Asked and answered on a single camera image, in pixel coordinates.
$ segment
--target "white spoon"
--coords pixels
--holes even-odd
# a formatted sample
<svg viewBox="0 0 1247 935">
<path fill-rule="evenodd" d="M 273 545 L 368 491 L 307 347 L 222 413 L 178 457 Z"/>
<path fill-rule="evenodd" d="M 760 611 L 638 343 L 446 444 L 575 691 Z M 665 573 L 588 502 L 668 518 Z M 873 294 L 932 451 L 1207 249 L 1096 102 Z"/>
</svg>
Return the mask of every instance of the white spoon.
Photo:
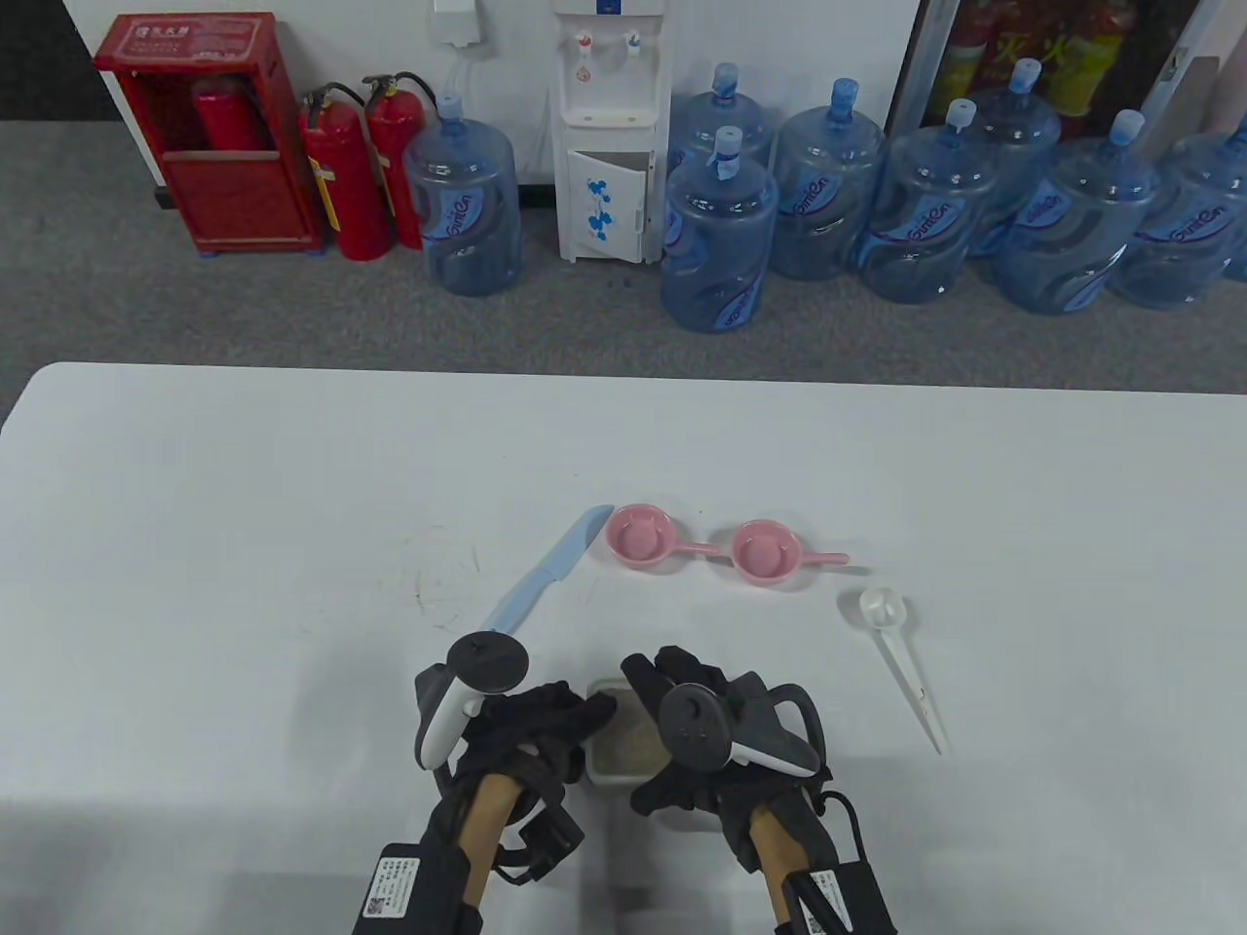
<svg viewBox="0 0 1247 935">
<path fill-rule="evenodd" d="M 932 708 L 930 694 L 923 684 L 922 677 L 918 674 L 918 666 L 914 664 L 914 657 L 910 656 L 909 647 L 905 646 L 905 638 L 900 633 L 902 627 L 905 626 L 905 621 L 909 618 L 909 612 L 905 610 L 905 598 L 890 587 L 872 587 L 862 592 L 862 596 L 858 598 L 858 606 L 862 608 L 862 616 L 865 618 L 865 622 L 879 635 L 879 642 L 884 652 L 892 657 L 893 664 L 904 679 L 905 687 L 909 689 L 910 704 L 914 708 L 914 713 L 918 714 L 918 719 L 923 722 L 928 737 L 935 744 L 935 752 L 943 754 L 948 749 L 948 738 L 944 736 L 944 728 L 935 716 L 935 709 Z"/>
</svg>

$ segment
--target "red fire extinguisher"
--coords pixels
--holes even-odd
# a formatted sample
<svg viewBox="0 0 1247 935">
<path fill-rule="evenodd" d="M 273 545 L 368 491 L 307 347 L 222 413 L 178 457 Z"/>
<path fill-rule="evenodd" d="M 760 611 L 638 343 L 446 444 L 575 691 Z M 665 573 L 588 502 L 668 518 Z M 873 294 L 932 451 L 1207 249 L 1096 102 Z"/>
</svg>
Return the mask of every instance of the red fire extinguisher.
<svg viewBox="0 0 1247 935">
<path fill-rule="evenodd" d="M 342 91 L 364 107 L 359 95 L 330 81 L 304 96 L 299 131 L 338 249 L 363 263 L 385 256 L 394 246 L 394 232 L 377 187 L 364 123 L 354 107 L 330 100 L 330 91 Z"/>
<path fill-rule="evenodd" d="M 377 150 L 377 161 L 385 181 L 385 194 L 389 197 L 390 211 L 398 227 L 399 243 L 418 251 L 424 249 L 420 239 L 420 217 L 412 203 L 407 172 L 403 171 L 403 153 L 412 140 L 424 130 L 425 116 L 420 98 L 398 86 L 403 79 L 419 85 L 430 102 L 438 100 L 428 82 L 410 71 L 372 75 L 364 79 L 364 84 L 373 87 L 373 95 L 368 98 L 364 112 L 368 115 L 368 135 L 373 140 L 373 148 Z"/>
<path fill-rule="evenodd" d="M 213 150 L 257 152 L 272 148 L 268 130 L 243 79 L 222 75 L 196 81 L 191 100 Z"/>
</svg>

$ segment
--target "hand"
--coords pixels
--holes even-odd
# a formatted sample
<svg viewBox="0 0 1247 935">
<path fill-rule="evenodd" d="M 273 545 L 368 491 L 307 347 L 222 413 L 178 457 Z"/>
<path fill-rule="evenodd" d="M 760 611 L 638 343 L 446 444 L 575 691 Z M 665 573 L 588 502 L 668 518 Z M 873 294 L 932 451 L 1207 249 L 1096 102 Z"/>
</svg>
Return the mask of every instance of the hand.
<svg viewBox="0 0 1247 935">
<path fill-rule="evenodd" d="M 620 668 L 655 723 L 662 698 L 677 684 L 696 682 L 720 697 L 727 697 L 728 679 L 723 672 L 702 664 L 678 646 L 663 647 L 652 663 L 641 654 L 628 656 Z M 817 738 L 813 746 L 821 749 L 822 738 Z M 754 763 L 743 767 L 728 763 L 716 773 L 701 773 L 672 760 L 653 779 L 633 790 L 631 804 L 641 815 L 671 807 L 718 815 L 728 846 L 749 873 L 759 868 L 757 846 L 751 837 L 754 815 L 769 813 L 783 832 L 804 849 L 811 865 L 832 866 L 837 863 L 835 846 L 818 820 L 824 805 L 822 799 L 816 798 L 831 778 L 826 762 L 813 777 L 801 779 Z"/>
<path fill-rule="evenodd" d="M 518 764 L 532 759 L 551 779 L 579 782 L 585 770 L 581 744 L 614 714 L 614 698 L 599 692 L 582 699 L 566 682 L 551 682 L 520 694 L 489 696 L 464 731 L 468 749 L 455 765 L 450 787 L 475 787 L 490 773 L 529 784 L 532 764 Z"/>
</svg>

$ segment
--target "blue plastic knife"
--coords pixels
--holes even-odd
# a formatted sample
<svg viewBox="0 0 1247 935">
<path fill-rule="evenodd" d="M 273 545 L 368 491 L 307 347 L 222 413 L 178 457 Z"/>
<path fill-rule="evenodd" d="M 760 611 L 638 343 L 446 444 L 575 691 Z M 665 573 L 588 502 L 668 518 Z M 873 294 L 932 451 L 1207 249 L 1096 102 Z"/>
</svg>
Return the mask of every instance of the blue plastic knife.
<svg viewBox="0 0 1247 935">
<path fill-rule="evenodd" d="M 557 545 L 550 550 L 541 563 L 520 578 L 506 596 L 498 602 L 494 612 L 480 625 L 481 630 L 496 630 L 499 633 L 514 633 L 520 628 L 529 613 L 536 606 L 541 592 L 555 581 L 562 581 L 576 567 L 580 556 L 597 539 L 606 520 L 615 512 L 610 505 L 595 506 L 572 524 Z"/>
</svg>

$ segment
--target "pink scoop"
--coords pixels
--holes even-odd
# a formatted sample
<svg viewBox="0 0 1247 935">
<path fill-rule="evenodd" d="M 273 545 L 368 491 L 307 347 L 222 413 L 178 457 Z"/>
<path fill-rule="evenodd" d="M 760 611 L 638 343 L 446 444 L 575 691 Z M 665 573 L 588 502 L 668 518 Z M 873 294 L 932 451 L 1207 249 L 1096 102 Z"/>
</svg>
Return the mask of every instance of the pink scoop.
<svg viewBox="0 0 1247 935">
<path fill-rule="evenodd" d="M 632 504 L 616 510 L 606 524 L 606 545 L 630 568 L 652 568 L 677 552 L 708 557 L 722 555 L 716 546 L 706 542 L 681 541 L 676 521 L 650 504 Z"/>
<path fill-rule="evenodd" d="M 751 585 L 778 585 L 802 565 L 848 565 L 844 552 L 807 552 L 797 534 L 773 520 L 753 520 L 736 531 L 732 561 Z"/>
</svg>

